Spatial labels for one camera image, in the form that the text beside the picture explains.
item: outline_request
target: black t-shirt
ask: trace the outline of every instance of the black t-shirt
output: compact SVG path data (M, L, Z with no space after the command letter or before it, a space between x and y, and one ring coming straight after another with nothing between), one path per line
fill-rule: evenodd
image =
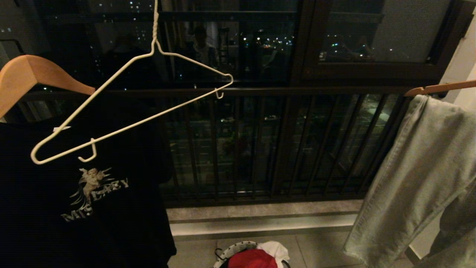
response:
M150 116L99 95L37 153L46 159ZM0 267L167 267L176 254L159 183L171 160L157 120L43 165L34 145L65 118L0 124Z

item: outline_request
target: wooden hanger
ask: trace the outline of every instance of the wooden hanger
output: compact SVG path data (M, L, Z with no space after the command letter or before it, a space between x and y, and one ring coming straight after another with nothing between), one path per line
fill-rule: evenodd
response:
M423 87L417 87L414 89L409 90L405 93L405 97L413 97L416 95L424 95L424 94L434 94L439 92L445 92L455 89L463 89L463 88L470 88L476 87L476 80L466 81L466 82L457 82L457 83L449 83L443 85L432 85Z
M9 61L0 71L0 118L38 83L88 95L95 91L72 78L54 62L34 55L22 55Z

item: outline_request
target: wire hanger hook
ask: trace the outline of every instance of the wire hanger hook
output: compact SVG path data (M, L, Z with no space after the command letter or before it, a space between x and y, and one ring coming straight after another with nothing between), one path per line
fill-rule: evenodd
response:
M224 92L222 92L222 93L221 93L221 95L220 95L220 96L218 96L218 91L215 91L215 95L217 96L217 99L222 99L222 98L223 98L223 96L225 95L225 93L224 93Z
M96 143L92 143L91 147L92 147L92 156L88 159L84 159L81 156L79 156L78 159L81 162L83 162L83 163L89 162L89 161L93 160L94 158L96 158L96 156L98 156L98 152L96 151Z

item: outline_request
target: red cloth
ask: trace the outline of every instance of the red cloth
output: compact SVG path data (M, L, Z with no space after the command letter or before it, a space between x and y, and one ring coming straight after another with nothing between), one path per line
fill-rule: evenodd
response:
M278 268L276 260L262 249L249 249L230 258L228 268Z

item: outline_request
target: white cloth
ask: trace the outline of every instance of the white cloth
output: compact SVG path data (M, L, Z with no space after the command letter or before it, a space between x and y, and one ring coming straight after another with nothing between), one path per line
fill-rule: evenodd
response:
M257 249L262 249L266 253L270 254L276 260L278 268L284 268L282 261L289 261L288 249L285 248L281 243L276 241L268 241L266 243L258 244Z

